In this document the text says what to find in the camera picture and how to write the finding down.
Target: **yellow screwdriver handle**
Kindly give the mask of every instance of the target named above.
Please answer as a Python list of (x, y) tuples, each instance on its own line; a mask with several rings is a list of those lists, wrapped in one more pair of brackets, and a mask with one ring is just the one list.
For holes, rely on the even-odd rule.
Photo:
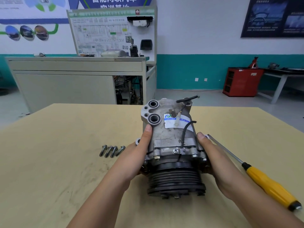
[(287, 209), (293, 211), (301, 207), (301, 204), (294, 196), (259, 169), (251, 166), (246, 170), (246, 172), (251, 179), (265, 191), (266, 194), (271, 196)]

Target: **forearm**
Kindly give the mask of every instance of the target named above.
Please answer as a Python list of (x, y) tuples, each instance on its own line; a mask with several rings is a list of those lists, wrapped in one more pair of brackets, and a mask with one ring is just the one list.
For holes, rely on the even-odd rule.
[(113, 228), (129, 183), (110, 169), (67, 227)]
[(304, 227), (304, 223), (292, 212), (277, 203), (245, 176), (236, 180), (231, 199), (253, 227)]

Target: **screwdriver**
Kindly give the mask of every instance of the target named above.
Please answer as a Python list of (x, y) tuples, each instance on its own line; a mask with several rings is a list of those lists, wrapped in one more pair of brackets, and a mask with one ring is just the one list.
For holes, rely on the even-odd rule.
[(242, 164), (242, 167), (245, 169), (246, 173), (250, 176), (250, 178), (258, 184), (266, 194), (275, 199), (278, 203), (283, 205), (290, 211), (294, 211), (296, 209), (302, 209), (301, 203), (292, 196), (286, 189), (283, 188), (279, 183), (270, 179), (266, 174), (264, 174), (259, 169), (249, 165), (246, 162), (241, 161), (237, 156), (231, 153), (228, 149), (222, 146), (217, 140), (215, 140), (210, 134), (208, 134), (209, 138), (215, 142), (218, 146), (224, 149), (227, 153), (229, 153), (232, 157), (234, 157), (237, 161)]

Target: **black poster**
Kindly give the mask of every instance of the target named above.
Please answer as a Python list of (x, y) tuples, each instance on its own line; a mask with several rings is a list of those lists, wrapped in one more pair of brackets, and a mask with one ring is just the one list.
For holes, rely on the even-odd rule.
[(304, 0), (250, 0), (241, 37), (304, 37)]

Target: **black rubber cap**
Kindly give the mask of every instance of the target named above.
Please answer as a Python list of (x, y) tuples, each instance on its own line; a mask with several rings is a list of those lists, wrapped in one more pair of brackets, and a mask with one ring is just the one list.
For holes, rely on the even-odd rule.
[(294, 211), (296, 209), (301, 209), (301, 208), (302, 208), (302, 204), (298, 201), (294, 201), (289, 205), (288, 210)]
[(242, 167), (247, 171), (247, 170), (251, 167), (251, 165), (249, 165), (249, 164), (246, 163), (246, 162), (243, 162), (243, 163), (242, 163)]

